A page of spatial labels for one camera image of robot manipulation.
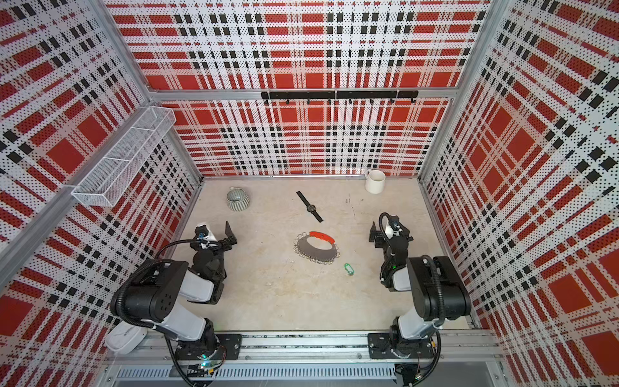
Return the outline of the green key tag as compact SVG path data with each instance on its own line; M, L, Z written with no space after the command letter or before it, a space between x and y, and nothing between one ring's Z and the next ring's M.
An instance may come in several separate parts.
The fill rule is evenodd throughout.
M344 265L344 268L345 268L345 270L346 270L346 272L347 272L347 274L348 274L349 276L353 276L353 275L355 274L355 271L354 271L353 267L351 267L351 265L350 265L350 264L346 263L346 264Z

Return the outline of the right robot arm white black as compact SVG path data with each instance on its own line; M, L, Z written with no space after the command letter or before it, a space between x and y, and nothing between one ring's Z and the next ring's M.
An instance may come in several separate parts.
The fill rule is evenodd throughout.
M391 292L410 293L413 307L396 317L386 333L368 335L369 356L431 359L438 352L438 330L448 320L470 314L472 302L446 256L409 255L410 231L397 219L372 225L369 242L383 252L380 283Z

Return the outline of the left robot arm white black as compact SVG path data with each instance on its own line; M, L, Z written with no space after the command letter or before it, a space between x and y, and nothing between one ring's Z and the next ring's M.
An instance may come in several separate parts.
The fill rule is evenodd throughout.
M137 348L150 331L169 340L177 361L238 359L242 336L218 334L214 323L187 309L185 303L215 305L222 298L227 278L224 254L237 243L231 226L219 240L204 223L185 244L195 252L191 262L164 259L165 245L145 261L119 287L111 299L111 312L120 322L105 338L116 356Z

